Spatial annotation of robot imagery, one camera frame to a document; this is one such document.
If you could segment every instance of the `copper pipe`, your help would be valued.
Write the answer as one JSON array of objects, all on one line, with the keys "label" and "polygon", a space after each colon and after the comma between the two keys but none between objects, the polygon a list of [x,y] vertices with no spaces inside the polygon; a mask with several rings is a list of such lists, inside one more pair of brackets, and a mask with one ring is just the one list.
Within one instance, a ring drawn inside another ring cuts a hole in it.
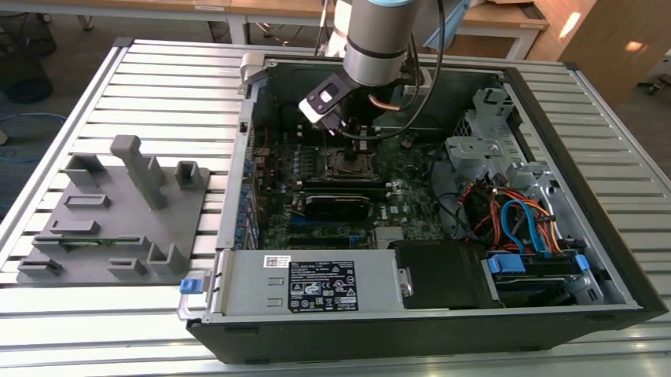
[{"label": "copper pipe", "polygon": [[397,106],[395,104],[385,104],[384,102],[377,100],[377,98],[375,98],[375,96],[372,94],[368,94],[368,100],[369,100],[369,103],[376,108],[381,108],[383,110],[387,110],[388,112],[399,112],[400,111],[400,106]]}]

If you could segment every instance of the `barcode sticker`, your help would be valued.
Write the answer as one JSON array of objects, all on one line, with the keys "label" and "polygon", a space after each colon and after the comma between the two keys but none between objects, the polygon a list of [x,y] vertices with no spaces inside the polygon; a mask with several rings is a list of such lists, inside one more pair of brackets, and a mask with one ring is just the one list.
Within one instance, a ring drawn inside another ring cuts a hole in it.
[{"label": "barcode sticker", "polygon": [[215,12],[223,12],[223,6],[196,5],[193,8],[196,10],[213,10]]},{"label": "barcode sticker", "polygon": [[267,269],[285,269],[289,266],[291,255],[265,255],[263,267]]},{"label": "barcode sticker", "polygon": [[536,24],[520,24],[520,27],[525,29],[543,29],[545,26],[544,25],[536,25]]}]

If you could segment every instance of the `slotted metal surface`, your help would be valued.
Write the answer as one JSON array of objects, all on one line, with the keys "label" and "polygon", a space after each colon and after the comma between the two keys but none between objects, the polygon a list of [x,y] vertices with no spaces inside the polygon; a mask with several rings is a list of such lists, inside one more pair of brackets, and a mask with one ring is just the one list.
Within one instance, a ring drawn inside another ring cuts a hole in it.
[{"label": "slotted metal surface", "polygon": [[[129,48],[113,48],[0,227],[0,375],[665,375],[669,315],[623,331],[595,333],[541,353],[225,365],[184,329],[175,313],[176,287],[17,287],[17,263],[68,184],[58,168],[73,152],[98,153],[105,164],[120,165],[108,153],[116,134],[138,135],[142,152],[156,154],[162,166],[195,159],[216,174],[191,261],[192,269],[212,266],[241,101],[237,66],[251,49],[140,40]],[[459,57],[448,61],[519,69],[653,286],[671,304],[668,181],[580,74],[555,63]],[[543,160],[527,126],[521,132]],[[188,307],[203,306],[204,297],[191,296]]]}]

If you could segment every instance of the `power supply label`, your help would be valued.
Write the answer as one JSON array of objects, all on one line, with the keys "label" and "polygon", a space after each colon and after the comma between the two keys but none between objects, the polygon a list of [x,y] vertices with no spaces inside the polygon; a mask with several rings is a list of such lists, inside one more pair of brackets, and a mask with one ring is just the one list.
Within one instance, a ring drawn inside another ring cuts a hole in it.
[{"label": "power supply label", "polygon": [[292,313],[359,310],[355,262],[291,262],[289,299]]}]

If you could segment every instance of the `trash bin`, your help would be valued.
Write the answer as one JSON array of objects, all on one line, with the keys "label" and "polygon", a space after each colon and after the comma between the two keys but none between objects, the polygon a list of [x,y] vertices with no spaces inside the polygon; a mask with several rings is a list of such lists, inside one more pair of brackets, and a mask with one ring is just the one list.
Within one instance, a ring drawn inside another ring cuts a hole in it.
[{"label": "trash bin", "polygon": [[38,13],[0,12],[0,29],[28,55],[42,57],[56,51],[52,31]]},{"label": "trash bin", "polygon": [[30,104],[52,94],[38,58],[24,52],[8,33],[0,33],[0,92],[18,104]]}]

